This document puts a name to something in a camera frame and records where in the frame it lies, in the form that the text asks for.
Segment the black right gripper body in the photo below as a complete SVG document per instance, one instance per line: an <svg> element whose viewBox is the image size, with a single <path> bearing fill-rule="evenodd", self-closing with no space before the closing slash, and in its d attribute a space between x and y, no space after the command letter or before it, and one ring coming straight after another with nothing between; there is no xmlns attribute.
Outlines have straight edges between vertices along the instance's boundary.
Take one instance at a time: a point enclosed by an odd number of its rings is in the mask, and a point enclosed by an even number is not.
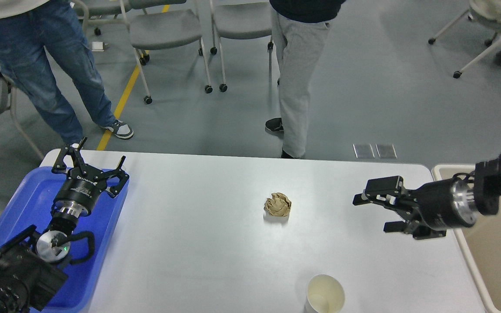
<svg viewBox="0 0 501 313"><path fill-rule="evenodd" d="M402 196L412 208L403 232L417 240L445 236L448 229L471 228L477 222L474 192L459 178L425 183L404 190Z"/></svg>

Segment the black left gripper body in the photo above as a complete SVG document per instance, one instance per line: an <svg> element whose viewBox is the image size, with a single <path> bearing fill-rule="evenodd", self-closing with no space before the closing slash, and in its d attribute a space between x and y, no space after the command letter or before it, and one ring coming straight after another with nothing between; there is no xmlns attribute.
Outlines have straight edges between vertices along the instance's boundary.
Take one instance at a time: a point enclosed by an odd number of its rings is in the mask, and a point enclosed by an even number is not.
<svg viewBox="0 0 501 313"><path fill-rule="evenodd" d="M60 210L66 206L77 210L76 216L89 216L101 195L103 181L96 177L102 175L102 170L94 167L85 169L83 175L80 168L70 168L67 178L53 200L53 210Z"/></svg>

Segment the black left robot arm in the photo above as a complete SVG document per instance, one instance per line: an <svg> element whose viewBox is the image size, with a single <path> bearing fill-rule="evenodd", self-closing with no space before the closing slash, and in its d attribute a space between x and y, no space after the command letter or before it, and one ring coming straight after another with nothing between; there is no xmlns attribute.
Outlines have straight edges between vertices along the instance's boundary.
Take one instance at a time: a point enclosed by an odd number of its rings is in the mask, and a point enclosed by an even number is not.
<svg viewBox="0 0 501 313"><path fill-rule="evenodd" d="M77 313L95 289L130 176L82 147L28 173L0 216L0 313Z"/></svg>

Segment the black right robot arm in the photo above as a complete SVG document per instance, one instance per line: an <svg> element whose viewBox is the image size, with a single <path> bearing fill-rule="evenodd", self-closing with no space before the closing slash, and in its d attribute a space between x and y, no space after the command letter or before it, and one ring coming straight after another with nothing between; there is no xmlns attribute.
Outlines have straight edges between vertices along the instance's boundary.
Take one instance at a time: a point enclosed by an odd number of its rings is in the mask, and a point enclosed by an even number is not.
<svg viewBox="0 0 501 313"><path fill-rule="evenodd" d="M415 190L405 188L401 176L369 180L352 204L376 204L392 210L401 220L386 222L384 232L426 240L444 237L449 229L471 228L479 215L497 215L500 198L501 154L477 163L472 172L425 183Z"/></svg>

